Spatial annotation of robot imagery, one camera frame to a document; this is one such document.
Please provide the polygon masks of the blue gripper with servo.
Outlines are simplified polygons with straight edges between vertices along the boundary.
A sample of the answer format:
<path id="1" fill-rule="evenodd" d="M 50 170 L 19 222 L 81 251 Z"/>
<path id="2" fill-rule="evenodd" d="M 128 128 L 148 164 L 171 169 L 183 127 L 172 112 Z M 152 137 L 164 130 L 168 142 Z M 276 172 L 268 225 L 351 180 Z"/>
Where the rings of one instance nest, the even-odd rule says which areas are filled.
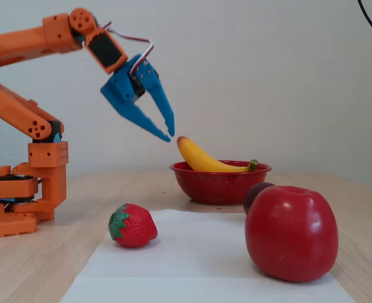
<path id="1" fill-rule="evenodd" d="M 170 137 L 158 129 L 153 121 L 135 104 L 135 102 L 144 95 L 145 91 L 147 91 L 161 112 L 169 135 L 174 137 L 174 113 L 154 67 L 145 59 L 136 68 L 136 76 L 130 75 L 131 68 L 140 56 L 140 54 L 134 56 L 120 69 L 115 71 L 101 87 L 100 91 L 122 117 L 133 122 L 157 138 L 165 142 L 170 142 Z"/>

